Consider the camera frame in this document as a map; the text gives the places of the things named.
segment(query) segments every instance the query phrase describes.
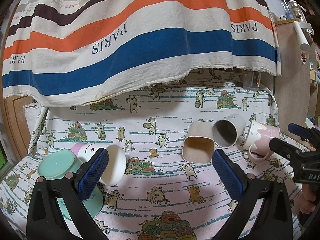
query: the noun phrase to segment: pink mug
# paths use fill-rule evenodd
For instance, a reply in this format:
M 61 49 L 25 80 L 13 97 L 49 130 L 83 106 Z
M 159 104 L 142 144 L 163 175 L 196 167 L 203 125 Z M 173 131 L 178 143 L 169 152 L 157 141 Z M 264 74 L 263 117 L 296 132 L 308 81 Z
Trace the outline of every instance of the pink mug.
M 275 137 L 280 137 L 279 128 L 252 120 L 243 145 L 243 148 L 248 150 L 249 159 L 260 163 L 270 157 L 273 152 L 269 148 L 269 142 Z M 251 152 L 263 157 L 257 158 Z

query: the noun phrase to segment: cartoon yarn pile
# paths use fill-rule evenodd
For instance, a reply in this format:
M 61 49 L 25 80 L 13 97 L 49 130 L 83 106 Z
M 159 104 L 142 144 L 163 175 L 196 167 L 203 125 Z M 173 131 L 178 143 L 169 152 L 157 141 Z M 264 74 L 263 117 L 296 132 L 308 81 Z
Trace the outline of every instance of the cartoon yarn pile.
M 266 118 L 266 124 L 276 126 L 276 119 L 271 114 L 269 114 Z
M 120 109 L 120 110 L 125 110 L 125 108 L 117 105 L 113 105 L 113 101 L 110 99 L 94 103 L 90 105 L 91 111 L 96 111 L 96 110 L 111 110 L 111 109 Z
M 152 167 L 151 162 L 141 161 L 138 157 L 132 157 L 130 160 L 128 160 L 125 173 L 145 176 L 162 174 L 161 171 L 156 171 L 155 168 Z
M 20 174 L 11 174 L 4 181 L 7 183 L 11 190 L 14 190 L 19 183 Z
M 217 108 L 241 108 L 240 106 L 234 105 L 233 95 L 228 94 L 224 89 L 221 92 L 221 96 L 218 97 Z
M 68 138 L 63 138 L 64 142 L 82 142 L 87 140 L 87 133 L 79 122 L 76 122 L 73 126 L 69 127 Z
M 196 234 L 186 220 L 172 211 L 164 211 L 159 219 L 144 222 L 138 240 L 196 240 Z

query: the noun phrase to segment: striped cloth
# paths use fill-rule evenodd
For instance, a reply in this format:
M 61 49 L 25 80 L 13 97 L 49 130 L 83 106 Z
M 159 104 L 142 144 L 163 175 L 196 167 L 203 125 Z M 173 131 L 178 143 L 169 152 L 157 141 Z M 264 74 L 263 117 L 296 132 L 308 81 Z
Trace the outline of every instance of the striped cloth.
M 21 0 L 3 93 L 87 105 L 199 67 L 281 74 L 264 0 Z

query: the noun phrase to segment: mug handle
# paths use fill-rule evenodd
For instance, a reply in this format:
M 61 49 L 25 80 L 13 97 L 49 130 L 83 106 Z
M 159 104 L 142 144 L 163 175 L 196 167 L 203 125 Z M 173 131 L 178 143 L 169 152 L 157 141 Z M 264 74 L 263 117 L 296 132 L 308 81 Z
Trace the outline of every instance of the mug handle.
M 252 155 L 252 153 L 251 153 L 251 146 L 252 146 L 252 145 L 249 146 L 249 148 L 248 148 L 248 153 L 247 153 L 248 158 L 249 158 L 251 161 L 253 161 L 253 162 L 255 162 L 255 163 L 261 163 L 261 162 L 263 162 L 265 159 L 267 159 L 267 158 L 269 157 L 270 151 L 268 151 L 268 153 L 266 154 L 266 156 L 264 156 L 263 158 L 254 157 L 254 156 Z

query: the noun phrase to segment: finger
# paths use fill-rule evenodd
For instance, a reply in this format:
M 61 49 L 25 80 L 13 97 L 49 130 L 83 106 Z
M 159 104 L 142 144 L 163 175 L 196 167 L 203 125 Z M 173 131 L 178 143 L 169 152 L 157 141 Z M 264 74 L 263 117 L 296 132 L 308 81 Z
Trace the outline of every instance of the finger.
M 303 214 L 310 214 L 309 211 L 305 210 L 301 205 L 300 205 L 300 211 L 303 213 Z
M 316 205 L 313 202 L 306 200 L 303 195 L 300 196 L 299 200 L 300 205 L 308 212 L 313 212 L 315 210 Z
M 310 185 L 303 184 L 302 185 L 302 194 L 306 200 L 315 201 L 316 200 L 316 194 L 313 193 Z

